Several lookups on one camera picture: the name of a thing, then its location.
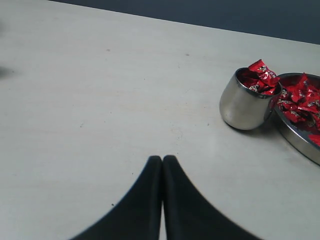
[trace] cup rim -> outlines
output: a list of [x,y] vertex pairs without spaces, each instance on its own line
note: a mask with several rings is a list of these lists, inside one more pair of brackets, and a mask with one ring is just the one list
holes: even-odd
[[280,95],[282,93],[282,90],[283,90],[283,86],[280,82],[277,83],[277,86],[276,88],[279,88],[279,92],[277,94],[274,94],[274,95],[267,95],[267,94],[262,94],[262,93],[259,93],[259,92],[256,92],[256,91],[252,91],[250,90],[249,88],[247,88],[245,85],[242,84],[242,82],[238,79],[238,73],[241,71],[241,70],[245,70],[245,69],[248,69],[247,67],[241,67],[239,69],[237,69],[234,73],[234,77],[236,79],[236,82],[238,83],[238,85],[244,89],[247,93],[253,95],[254,97],[258,97],[260,99],[270,99],[270,98],[273,98],[273,97],[276,97],[278,95]]

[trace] white table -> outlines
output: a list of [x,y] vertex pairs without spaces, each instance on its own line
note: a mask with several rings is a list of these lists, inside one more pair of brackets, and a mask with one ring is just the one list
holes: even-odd
[[257,236],[319,239],[320,168],[272,126],[243,134],[219,114],[231,75],[259,58],[320,75],[315,44],[0,0],[0,239],[73,237],[167,154]]

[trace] black object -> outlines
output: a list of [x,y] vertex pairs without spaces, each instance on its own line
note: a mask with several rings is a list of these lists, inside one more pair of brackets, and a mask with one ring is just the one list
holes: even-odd
[[167,240],[258,240],[215,209],[194,187],[175,156],[163,159]]
[[124,198],[101,220],[72,240],[158,240],[162,161],[151,156]]

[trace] stainless steel cup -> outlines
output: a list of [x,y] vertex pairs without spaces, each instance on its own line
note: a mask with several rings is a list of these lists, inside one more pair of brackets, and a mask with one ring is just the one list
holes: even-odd
[[252,130],[263,124],[276,105],[282,86],[276,86],[275,95],[265,95],[250,90],[239,81],[239,74],[247,68],[235,71],[224,89],[219,109],[222,119],[240,130]]

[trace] dark background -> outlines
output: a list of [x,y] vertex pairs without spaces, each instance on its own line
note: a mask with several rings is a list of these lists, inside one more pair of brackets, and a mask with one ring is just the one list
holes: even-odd
[[320,0],[57,0],[56,2],[320,44]]

